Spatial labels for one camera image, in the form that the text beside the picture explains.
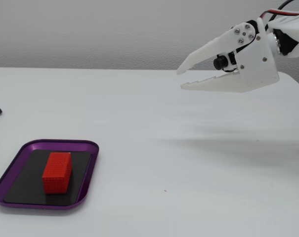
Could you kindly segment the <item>white gripper with motor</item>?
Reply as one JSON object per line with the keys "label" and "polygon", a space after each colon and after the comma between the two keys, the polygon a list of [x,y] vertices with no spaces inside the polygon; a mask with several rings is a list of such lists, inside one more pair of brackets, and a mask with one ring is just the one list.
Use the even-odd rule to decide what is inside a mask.
{"label": "white gripper with motor", "polygon": [[190,53],[176,70],[178,75],[221,53],[235,54],[238,72],[202,81],[187,82],[183,90],[247,92],[279,81],[275,56],[280,53],[277,37],[267,33],[261,18],[256,23],[243,22]]}

